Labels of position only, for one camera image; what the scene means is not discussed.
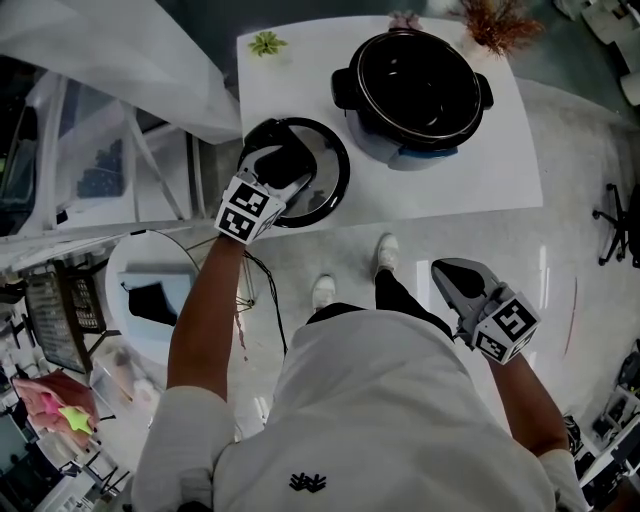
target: yellow star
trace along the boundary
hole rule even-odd
[[[93,430],[89,428],[89,415],[87,413],[82,412],[77,407],[60,407],[58,412],[67,418],[72,430],[82,430],[89,435],[93,434]]]

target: white floor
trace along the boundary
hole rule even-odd
[[[640,337],[640,271],[630,257],[598,266],[611,233],[605,221],[591,217],[594,207],[611,208],[608,182],[620,187],[626,201],[635,183],[637,127],[567,93],[528,81],[519,86],[540,166],[543,208],[356,226],[258,241],[249,250],[273,272],[287,339],[310,316],[310,291],[320,274],[335,276],[340,301],[373,307],[371,258],[384,233],[393,232],[400,241],[401,282],[451,325],[455,315],[435,289],[429,265],[443,257],[482,261],[539,307],[543,323],[526,355],[560,408],[588,425]],[[207,234],[177,238],[188,246]],[[192,254],[202,259],[207,248]],[[257,267],[252,276],[257,304],[242,314],[246,350],[234,345],[229,375],[245,436],[262,428],[282,362],[266,279]],[[393,340],[389,344],[392,350]],[[504,423],[486,363],[463,346],[459,352],[481,396]]]

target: black logo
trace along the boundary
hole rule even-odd
[[[300,475],[296,475],[294,473],[293,475],[291,475],[289,487],[291,487],[294,491],[302,491],[303,489],[306,489],[309,492],[315,493],[321,491],[327,486],[326,480],[326,476],[320,478],[320,475],[318,475],[317,473],[313,478],[305,475],[304,473],[300,473]]]

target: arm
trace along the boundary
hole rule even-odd
[[[244,248],[225,236],[213,243],[171,337],[167,389],[196,386],[227,399],[227,367]]]
[[[556,449],[569,451],[562,414],[522,354],[506,365],[489,360],[489,367],[513,438],[537,457]]]

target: potted plant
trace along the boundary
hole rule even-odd
[[[278,39],[278,36],[271,30],[267,30],[255,36],[253,41],[249,43],[249,49],[254,55],[262,57],[263,55],[277,55],[280,48],[287,46],[287,44],[286,41]]]
[[[465,57],[484,53],[504,57],[530,44],[544,30],[523,15],[521,0],[461,0],[466,36],[460,44]]]

